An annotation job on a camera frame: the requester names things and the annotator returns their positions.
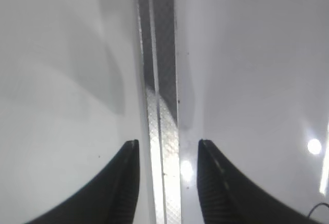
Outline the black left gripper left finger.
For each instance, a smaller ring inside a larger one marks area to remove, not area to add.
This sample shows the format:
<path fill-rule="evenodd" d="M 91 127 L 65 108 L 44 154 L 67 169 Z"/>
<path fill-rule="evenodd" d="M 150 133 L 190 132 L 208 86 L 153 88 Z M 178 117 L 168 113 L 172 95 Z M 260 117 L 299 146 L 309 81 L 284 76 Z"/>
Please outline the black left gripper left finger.
<path fill-rule="evenodd" d="M 133 223 L 139 186 L 139 142 L 131 140 L 88 184 L 32 223 Z"/>

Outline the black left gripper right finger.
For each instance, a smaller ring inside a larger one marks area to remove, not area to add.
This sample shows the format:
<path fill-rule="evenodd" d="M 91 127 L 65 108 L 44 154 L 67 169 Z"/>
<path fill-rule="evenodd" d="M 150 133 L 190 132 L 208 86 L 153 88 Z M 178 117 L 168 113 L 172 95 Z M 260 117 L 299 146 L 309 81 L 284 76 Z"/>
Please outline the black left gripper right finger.
<path fill-rule="evenodd" d="M 294 145 L 201 140 L 197 191 L 205 223 L 328 223 L 321 158 Z"/>

